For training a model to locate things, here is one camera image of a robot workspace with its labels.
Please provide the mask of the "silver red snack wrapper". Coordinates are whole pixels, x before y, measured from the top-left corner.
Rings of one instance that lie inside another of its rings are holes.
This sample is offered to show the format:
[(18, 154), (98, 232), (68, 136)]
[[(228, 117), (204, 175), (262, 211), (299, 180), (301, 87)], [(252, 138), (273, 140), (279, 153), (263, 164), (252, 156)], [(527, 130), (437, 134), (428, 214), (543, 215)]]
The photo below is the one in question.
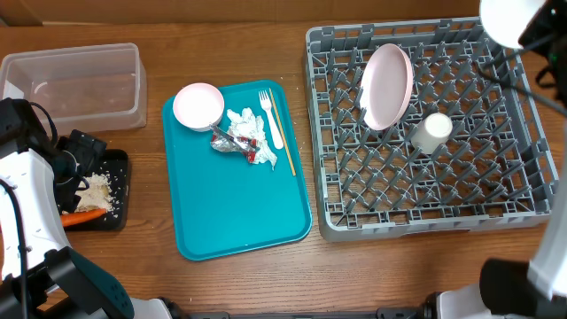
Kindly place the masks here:
[(249, 163), (256, 160), (257, 151), (260, 149), (256, 139), (245, 136), (232, 136), (218, 126), (212, 126), (213, 135), (210, 145), (218, 152), (239, 152), (244, 155)]

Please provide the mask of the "white tissue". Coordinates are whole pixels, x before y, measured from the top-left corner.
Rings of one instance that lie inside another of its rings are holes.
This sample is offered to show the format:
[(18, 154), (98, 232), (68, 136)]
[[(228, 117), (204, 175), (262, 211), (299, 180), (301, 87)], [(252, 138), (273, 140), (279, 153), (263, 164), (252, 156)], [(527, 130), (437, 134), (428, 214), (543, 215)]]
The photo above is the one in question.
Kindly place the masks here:
[(250, 107), (246, 107), (241, 113), (236, 113), (229, 109), (227, 116), (230, 120), (229, 133), (232, 136), (247, 137), (257, 142), (259, 150), (253, 164), (264, 164), (269, 162), (272, 169), (275, 169), (277, 156), (271, 150), (266, 133), (264, 131), (264, 120), (260, 116), (256, 116)]

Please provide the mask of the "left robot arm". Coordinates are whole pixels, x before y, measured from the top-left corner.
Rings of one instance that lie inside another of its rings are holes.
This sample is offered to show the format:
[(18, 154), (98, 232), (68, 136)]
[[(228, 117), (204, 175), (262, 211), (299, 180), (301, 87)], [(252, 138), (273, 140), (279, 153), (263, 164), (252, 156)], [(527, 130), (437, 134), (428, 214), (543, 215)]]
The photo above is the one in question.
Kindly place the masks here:
[(13, 139), (1, 153), (4, 242), (3, 318), (132, 318), (135, 307), (120, 282), (77, 253), (60, 219), (52, 164), (79, 169), (81, 154), (52, 146), (42, 133)]

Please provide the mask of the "white round plate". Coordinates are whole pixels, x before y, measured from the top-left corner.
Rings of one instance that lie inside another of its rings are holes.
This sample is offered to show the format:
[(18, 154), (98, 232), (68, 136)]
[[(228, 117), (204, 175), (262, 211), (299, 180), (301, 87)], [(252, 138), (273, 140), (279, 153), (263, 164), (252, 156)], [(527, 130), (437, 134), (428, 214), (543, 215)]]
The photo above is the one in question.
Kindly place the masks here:
[(361, 78), (360, 108), (374, 130), (395, 124), (408, 108), (414, 74), (405, 51), (395, 44), (380, 46), (370, 57)]

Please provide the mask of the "white bowl with few peanuts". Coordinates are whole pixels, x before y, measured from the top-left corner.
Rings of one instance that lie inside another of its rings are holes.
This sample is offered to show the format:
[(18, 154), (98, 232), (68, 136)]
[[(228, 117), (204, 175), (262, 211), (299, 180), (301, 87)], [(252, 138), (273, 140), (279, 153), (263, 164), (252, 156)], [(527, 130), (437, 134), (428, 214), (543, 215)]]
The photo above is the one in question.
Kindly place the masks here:
[(173, 113), (184, 127), (197, 132), (210, 130), (221, 121), (225, 101), (219, 89), (204, 82), (182, 88), (174, 98)]

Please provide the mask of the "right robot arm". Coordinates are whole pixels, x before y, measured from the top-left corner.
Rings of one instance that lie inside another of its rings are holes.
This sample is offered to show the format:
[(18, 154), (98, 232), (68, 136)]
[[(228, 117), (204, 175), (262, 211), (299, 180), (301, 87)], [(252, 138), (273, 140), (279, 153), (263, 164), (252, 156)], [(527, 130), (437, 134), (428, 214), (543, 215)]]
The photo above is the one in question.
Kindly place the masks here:
[[(516, 91), (566, 114), (566, 0), (483, 0), (479, 16), (489, 37), (521, 55), (534, 51), (548, 64), (537, 75), (554, 100)], [(528, 262), (490, 259), (477, 283), (433, 293), (415, 318), (564, 318), (566, 316), (566, 179), (562, 177), (552, 216), (535, 256)]]

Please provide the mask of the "white paper cup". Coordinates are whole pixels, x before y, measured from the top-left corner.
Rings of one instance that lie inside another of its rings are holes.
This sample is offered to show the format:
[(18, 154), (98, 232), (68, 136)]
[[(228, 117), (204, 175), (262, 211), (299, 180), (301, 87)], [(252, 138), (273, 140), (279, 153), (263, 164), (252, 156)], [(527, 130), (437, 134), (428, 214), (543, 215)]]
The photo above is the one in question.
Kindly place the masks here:
[(410, 139), (411, 144), (430, 155), (445, 144), (453, 131), (453, 122), (443, 113), (432, 113), (417, 126), (417, 132)]

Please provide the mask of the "white bowl with rice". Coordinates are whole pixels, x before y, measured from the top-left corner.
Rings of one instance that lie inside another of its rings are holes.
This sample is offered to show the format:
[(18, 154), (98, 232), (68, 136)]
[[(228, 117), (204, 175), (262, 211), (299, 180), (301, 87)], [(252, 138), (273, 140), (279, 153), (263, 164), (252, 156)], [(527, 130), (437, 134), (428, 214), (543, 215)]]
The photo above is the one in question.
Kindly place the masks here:
[(520, 36), (546, 0), (481, 0), (479, 17), (488, 36), (510, 49), (523, 49)]

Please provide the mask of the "orange carrot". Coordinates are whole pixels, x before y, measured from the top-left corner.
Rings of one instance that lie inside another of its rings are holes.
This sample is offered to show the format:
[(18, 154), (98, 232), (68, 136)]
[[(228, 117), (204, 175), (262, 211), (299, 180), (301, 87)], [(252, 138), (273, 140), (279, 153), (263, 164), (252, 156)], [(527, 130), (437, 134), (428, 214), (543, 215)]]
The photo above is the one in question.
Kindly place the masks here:
[(104, 208), (98, 208), (85, 212), (62, 214), (60, 216), (60, 220), (62, 221), (62, 225), (65, 228), (83, 224), (85, 222), (90, 222), (98, 217), (103, 216), (104, 214), (106, 214), (106, 210)]

